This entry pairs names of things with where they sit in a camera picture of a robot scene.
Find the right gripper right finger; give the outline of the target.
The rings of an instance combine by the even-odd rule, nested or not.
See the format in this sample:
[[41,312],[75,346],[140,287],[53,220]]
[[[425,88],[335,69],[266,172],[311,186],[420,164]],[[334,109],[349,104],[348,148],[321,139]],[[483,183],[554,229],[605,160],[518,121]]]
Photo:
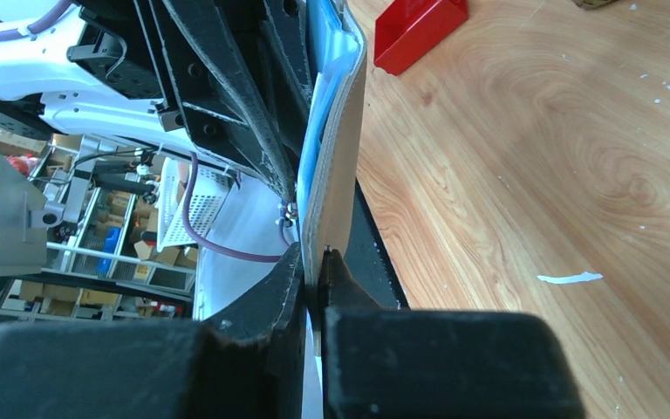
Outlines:
[[381,306],[327,251],[318,280],[328,418],[583,418],[550,327],[527,313]]

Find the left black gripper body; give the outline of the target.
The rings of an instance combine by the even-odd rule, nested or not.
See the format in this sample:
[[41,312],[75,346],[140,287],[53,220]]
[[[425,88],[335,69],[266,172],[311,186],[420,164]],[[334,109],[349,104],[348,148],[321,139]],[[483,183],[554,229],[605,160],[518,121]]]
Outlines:
[[178,103],[169,59],[184,41],[162,1],[80,1],[85,23],[67,58],[95,77],[95,90],[72,99],[75,115],[65,120],[70,134],[132,138],[165,145],[191,140]]

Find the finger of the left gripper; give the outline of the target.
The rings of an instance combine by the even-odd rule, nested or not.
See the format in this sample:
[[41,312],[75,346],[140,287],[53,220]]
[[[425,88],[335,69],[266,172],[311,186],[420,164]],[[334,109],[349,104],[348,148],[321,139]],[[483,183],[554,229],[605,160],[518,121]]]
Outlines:
[[312,80],[306,43],[305,6],[300,1],[264,1],[264,33],[274,58],[274,86],[283,143],[300,156],[308,123]]
[[195,146],[295,195],[296,156],[284,145],[264,1],[164,1],[188,63],[170,57],[174,91]]

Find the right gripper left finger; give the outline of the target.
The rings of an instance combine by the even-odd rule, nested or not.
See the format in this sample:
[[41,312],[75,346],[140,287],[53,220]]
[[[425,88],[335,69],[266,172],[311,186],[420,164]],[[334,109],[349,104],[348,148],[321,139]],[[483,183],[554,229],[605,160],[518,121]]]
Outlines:
[[0,325],[0,418],[298,418],[304,269],[293,244],[204,321]]

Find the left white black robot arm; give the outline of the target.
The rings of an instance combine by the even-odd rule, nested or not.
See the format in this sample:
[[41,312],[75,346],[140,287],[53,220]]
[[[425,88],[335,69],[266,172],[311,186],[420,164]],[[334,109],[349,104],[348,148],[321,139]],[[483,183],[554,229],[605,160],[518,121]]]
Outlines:
[[10,1],[0,127],[77,134],[295,195],[312,81],[300,1]]

